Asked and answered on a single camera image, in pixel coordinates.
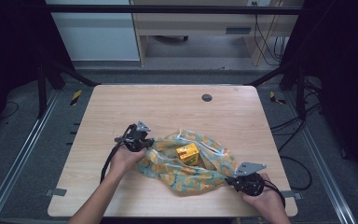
wall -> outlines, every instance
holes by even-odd
[[[47,4],[128,5],[128,0],[46,0]],[[131,14],[52,13],[72,61],[139,61]]]

black curtain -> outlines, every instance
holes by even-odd
[[[12,15],[7,15],[8,1],[16,6],[25,21],[20,27],[13,24]],[[46,4],[44,0],[33,0],[33,3]],[[0,0],[0,113],[11,90],[37,79],[40,52],[31,45],[24,28],[51,59],[75,70],[50,13],[24,10],[21,5],[19,0]],[[50,72],[59,74],[53,69]]]
[[[308,0],[305,5],[326,8],[332,2]],[[298,18],[283,63],[294,57],[317,20],[318,17],[312,16]],[[325,115],[343,151],[358,161],[358,1],[335,1],[315,31],[300,54],[299,64],[307,76],[322,81]]]

crumpled fabric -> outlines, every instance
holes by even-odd
[[[196,144],[200,152],[200,163],[188,166],[182,163],[176,149]],[[155,138],[155,143],[146,151],[145,157],[137,162],[138,170],[177,191],[200,191],[213,189],[233,176],[237,163],[227,148],[201,133],[178,130],[166,137]]]

yellow box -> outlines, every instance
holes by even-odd
[[[199,164],[200,152],[194,143],[176,149],[179,160],[190,166]]]

wooden tabletop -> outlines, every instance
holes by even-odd
[[[213,99],[205,102],[203,94]],[[238,163],[263,163],[271,181],[289,190],[277,148],[257,91],[249,86],[101,85],[94,89],[63,168],[48,213],[71,217],[97,188],[114,138],[138,120],[164,137],[178,129],[206,134],[231,150]],[[286,199],[289,217],[297,213]],[[224,185],[202,193],[178,193],[134,166],[120,182],[106,217],[254,217],[234,188]]]

